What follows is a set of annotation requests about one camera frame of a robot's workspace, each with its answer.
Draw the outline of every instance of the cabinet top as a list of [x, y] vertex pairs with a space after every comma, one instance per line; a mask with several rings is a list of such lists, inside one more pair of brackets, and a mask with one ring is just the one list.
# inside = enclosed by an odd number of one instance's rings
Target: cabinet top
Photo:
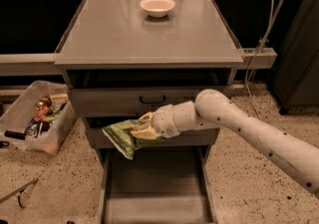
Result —
[[141, 0], [87, 0], [56, 65], [235, 66], [237, 49], [211, 0], [174, 0], [152, 18]]

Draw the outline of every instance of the drawer handle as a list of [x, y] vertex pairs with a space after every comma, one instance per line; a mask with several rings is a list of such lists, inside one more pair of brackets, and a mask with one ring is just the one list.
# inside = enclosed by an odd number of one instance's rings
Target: drawer handle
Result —
[[144, 97], [140, 97], [140, 102], [142, 104], [162, 104], [166, 101], [166, 96], [162, 96], [161, 100], [158, 101], [146, 101]]

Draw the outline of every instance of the white bowl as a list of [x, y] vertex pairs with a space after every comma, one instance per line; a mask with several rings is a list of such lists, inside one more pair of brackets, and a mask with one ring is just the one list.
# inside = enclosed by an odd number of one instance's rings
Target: white bowl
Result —
[[161, 18], [167, 15], [175, 6], [175, 1], [173, 0], [142, 0], [140, 6], [145, 10], [150, 16]]

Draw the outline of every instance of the terrazzo floor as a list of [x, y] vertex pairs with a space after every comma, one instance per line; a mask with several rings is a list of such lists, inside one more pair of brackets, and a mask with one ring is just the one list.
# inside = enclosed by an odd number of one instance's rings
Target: terrazzo floor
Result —
[[[262, 120], [319, 147], [319, 109], [278, 113], [266, 89], [252, 91]], [[243, 89], [233, 102], [255, 115]], [[223, 128], [206, 165], [214, 209], [220, 224], [319, 223], [319, 200], [234, 132]], [[28, 181], [32, 187], [27, 207], [17, 195], [0, 204], [0, 219], [9, 224], [96, 223], [103, 167], [77, 119], [59, 153], [49, 156], [14, 145], [0, 149], [0, 198]]]

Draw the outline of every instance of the white cord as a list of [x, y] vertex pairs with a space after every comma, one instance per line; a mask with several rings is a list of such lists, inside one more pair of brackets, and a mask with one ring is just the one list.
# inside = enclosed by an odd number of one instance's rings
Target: white cord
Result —
[[273, 7], [274, 7], [274, 0], [271, 0], [271, 7], [270, 7], [270, 15], [269, 15], [269, 21], [268, 21], [268, 27], [267, 27], [267, 30], [266, 30], [266, 33], [264, 34], [261, 42], [259, 43], [259, 45], [255, 48], [255, 50], [252, 52], [254, 55], [251, 57], [249, 63], [248, 63], [248, 66], [247, 66], [247, 71], [246, 71], [246, 74], [245, 74], [245, 87], [246, 87], [246, 90], [249, 94], [249, 97], [251, 99], [251, 102], [252, 102], [252, 106], [254, 108], [254, 111], [256, 112], [258, 118], [260, 119], [260, 115], [259, 115], [259, 112], [257, 111], [257, 108], [255, 106], [255, 103], [253, 101], [253, 98], [252, 98], [252, 94], [251, 94], [251, 91], [250, 91], [250, 88], [249, 88], [249, 81], [254, 73], [254, 70], [252, 70], [249, 74], [249, 69], [250, 69], [250, 66], [252, 64], [252, 61], [254, 60], [254, 58], [262, 52], [262, 49], [267, 41], [267, 37], [269, 35], [269, 32], [272, 28], [272, 24], [273, 24]]

